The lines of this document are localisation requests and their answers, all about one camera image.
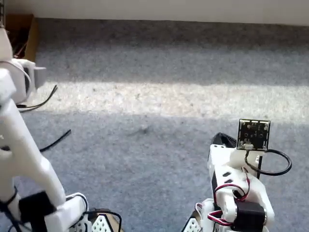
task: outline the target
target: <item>floor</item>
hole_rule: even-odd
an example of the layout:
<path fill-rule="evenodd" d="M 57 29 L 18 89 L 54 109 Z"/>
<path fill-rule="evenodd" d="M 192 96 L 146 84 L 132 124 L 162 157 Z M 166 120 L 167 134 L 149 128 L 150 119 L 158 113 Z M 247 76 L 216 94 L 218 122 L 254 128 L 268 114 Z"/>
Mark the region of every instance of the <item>floor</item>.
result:
<path fill-rule="evenodd" d="M 67 194 L 123 217 L 125 231 L 180 232 L 211 197 L 206 167 L 217 132 L 239 118 L 272 121 L 269 147 L 293 159 L 261 178 L 276 213 L 271 232 L 306 230 L 309 175 L 309 28 L 40 19 L 37 64 L 48 81 L 23 114 Z M 283 169 L 276 156 L 267 170 Z M 22 194 L 36 186 L 23 179 Z"/>

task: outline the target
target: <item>black plastic part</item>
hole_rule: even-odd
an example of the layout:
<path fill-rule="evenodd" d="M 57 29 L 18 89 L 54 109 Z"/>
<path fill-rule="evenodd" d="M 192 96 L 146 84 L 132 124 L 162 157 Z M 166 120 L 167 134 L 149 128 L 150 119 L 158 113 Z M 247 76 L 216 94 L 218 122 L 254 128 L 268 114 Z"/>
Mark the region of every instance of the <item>black plastic part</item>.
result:
<path fill-rule="evenodd" d="M 235 201 L 237 217 L 232 229 L 241 232 L 262 232 L 265 222 L 265 211 L 255 202 Z"/>
<path fill-rule="evenodd" d="M 211 179 L 211 187 L 212 187 L 212 195 L 214 195 L 214 191 L 218 187 L 217 184 L 217 177 L 216 177 L 216 172 L 213 172 L 212 179 Z M 220 210 L 220 207 L 217 204 L 214 204 L 214 210 Z"/>
<path fill-rule="evenodd" d="M 3 150 L 3 151 L 10 151 L 9 146 L 2 146 L 2 147 L 0 147 L 0 149 Z"/>
<path fill-rule="evenodd" d="M 270 121 L 240 119 L 237 139 L 237 149 L 245 150 L 244 144 L 253 145 L 252 150 L 266 151 L 268 149 Z"/>
<path fill-rule="evenodd" d="M 224 133 L 217 133 L 211 140 L 211 144 L 225 145 L 228 148 L 236 147 L 237 141 Z"/>
<path fill-rule="evenodd" d="M 44 217 L 56 211 L 45 191 L 27 196 L 19 201 L 21 221 L 30 222 L 33 231 L 47 232 Z"/>

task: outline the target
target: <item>perforated plate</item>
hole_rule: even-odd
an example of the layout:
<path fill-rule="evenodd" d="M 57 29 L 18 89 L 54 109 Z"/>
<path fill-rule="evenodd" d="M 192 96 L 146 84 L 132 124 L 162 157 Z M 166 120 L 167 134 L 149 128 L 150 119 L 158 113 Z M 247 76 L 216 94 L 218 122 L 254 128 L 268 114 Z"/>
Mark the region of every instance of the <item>perforated plate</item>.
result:
<path fill-rule="evenodd" d="M 200 232 L 201 227 L 198 224 L 198 221 L 195 218 L 190 218 L 186 224 L 183 232 Z"/>
<path fill-rule="evenodd" d="M 113 232 L 105 216 L 98 216 L 92 225 L 92 232 Z"/>

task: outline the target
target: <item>black wire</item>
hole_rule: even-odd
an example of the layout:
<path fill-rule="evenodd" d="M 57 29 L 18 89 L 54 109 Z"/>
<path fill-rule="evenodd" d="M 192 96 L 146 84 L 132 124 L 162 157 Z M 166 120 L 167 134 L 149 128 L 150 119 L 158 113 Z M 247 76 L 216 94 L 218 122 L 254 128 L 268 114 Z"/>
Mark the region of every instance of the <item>black wire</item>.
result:
<path fill-rule="evenodd" d="M 270 150 L 267 150 L 265 151 L 265 153 L 275 153 L 275 154 L 278 154 L 280 156 L 282 156 L 283 158 L 286 159 L 286 161 L 288 162 L 288 166 L 282 170 L 282 171 L 279 171 L 279 172 L 267 172 L 267 171 L 263 171 L 259 168 L 256 168 L 254 167 L 252 164 L 248 163 L 248 155 L 249 155 L 249 150 L 247 150 L 246 152 L 246 156 L 245 156 L 245 163 L 254 171 L 256 171 L 257 173 L 259 174 L 263 174 L 263 175 L 270 175 L 270 176 L 278 176 L 278 175 L 283 175 L 283 174 L 286 174 L 288 171 L 290 171 L 290 169 L 292 168 L 292 160 L 291 158 L 284 154 L 283 152 L 281 151 L 277 151 L 277 150 L 274 150 L 274 149 L 270 149 Z"/>
<path fill-rule="evenodd" d="M 48 96 L 48 98 L 43 101 L 42 103 L 40 104 L 37 104 L 37 105 L 31 105 L 31 106 L 26 106 L 26 105 L 23 105 L 23 104 L 20 104 L 20 105 L 16 105 L 17 108 L 19 109 L 25 109 L 27 108 L 26 110 L 20 110 L 19 112 L 21 113 L 25 113 L 25 112 L 29 112 L 29 111 L 32 111 L 32 110 L 36 110 L 38 108 L 40 108 L 41 106 L 45 105 L 51 98 L 52 96 L 54 95 L 54 93 L 57 91 L 58 87 L 57 85 L 54 86 L 52 92 L 50 93 L 50 95 Z"/>
<path fill-rule="evenodd" d="M 118 232 L 121 232 L 121 224 L 122 224 L 122 218 L 118 213 L 115 213 L 113 211 L 110 210 L 90 210 L 90 211 L 86 211 L 85 214 L 112 214 L 115 215 L 119 218 L 119 227 L 118 227 Z"/>
<path fill-rule="evenodd" d="M 72 133 L 71 129 L 68 130 L 67 132 L 65 132 L 60 138 L 58 138 L 56 141 L 54 141 L 52 144 L 44 147 L 44 148 L 41 148 L 40 151 L 41 152 L 44 152 L 44 151 L 47 151 L 49 150 L 50 148 L 56 146 L 58 143 L 60 143 L 63 139 L 65 139 L 67 136 L 69 136 L 70 134 Z"/>
<path fill-rule="evenodd" d="M 214 229 L 216 228 L 216 222 L 213 222 L 213 229 L 212 232 L 214 232 Z"/>
<path fill-rule="evenodd" d="M 10 232 L 10 231 L 12 230 L 13 227 L 14 227 L 14 226 L 11 225 L 11 226 L 9 227 L 9 229 L 8 229 L 8 232 Z"/>

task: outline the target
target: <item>white robot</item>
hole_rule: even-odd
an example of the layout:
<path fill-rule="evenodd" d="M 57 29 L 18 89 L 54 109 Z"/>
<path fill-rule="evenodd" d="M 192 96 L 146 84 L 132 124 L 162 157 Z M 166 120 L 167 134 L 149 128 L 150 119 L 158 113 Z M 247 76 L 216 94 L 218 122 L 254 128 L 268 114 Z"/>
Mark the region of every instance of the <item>white robot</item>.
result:
<path fill-rule="evenodd" d="M 66 196 L 50 162 L 41 155 L 16 106 L 40 82 L 35 63 L 14 59 L 4 28 L 4 3 L 0 0 L 0 212 L 17 232 L 120 232 L 121 217 L 110 210 L 89 210 L 81 193 Z M 26 176 L 44 191 L 21 199 L 13 177 Z M 88 215 L 95 216 L 92 223 Z M 118 229 L 107 215 L 119 217 Z"/>
<path fill-rule="evenodd" d="M 12 57 L 0 20 L 0 211 L 17 232 L 117 232 L 105 214 L 119 215 L 109 210 L 90 211 L 81 193 L 66 196 L 52 165 L 41 155 L 12 99 L 16 90 L 20 91 L 14 80 L 28 75 L 32 83 L 36 66 Z M 269 129 L 269 121 L 241 119 L 237 141 L 224 134 L 214 138 L 208 161 L 213 199 L 196 204 L 196 215 L 188 220 L 183 232 L 268 231 L 274 212 L 259 175 L 284 174 L 292 166 L 287 155 L 268 150 Z M 287 168 L 278 173 L 260 170 L 262 156 L 267 152 L 286 158 Z M 44 191 L 21 199 L 14 187 L 15 176 L 33 179 Z M 92 223 L 88 215 L 94 213 L 98 217 Z"/>
<path fill-rule="evenodd" d="M 268 149 L 270 121 L 239 120 L 237 139 L 219 133 L 210 146 L 208 169 L 213 199 L 196 203 L 183 232 L 268 232 L 275 214 L 260 174 L 277 176 L 290 171 L 291 159 Z M 279 172 L 261 170 L 262 157 L 275 153 L 287 160 Z"/>

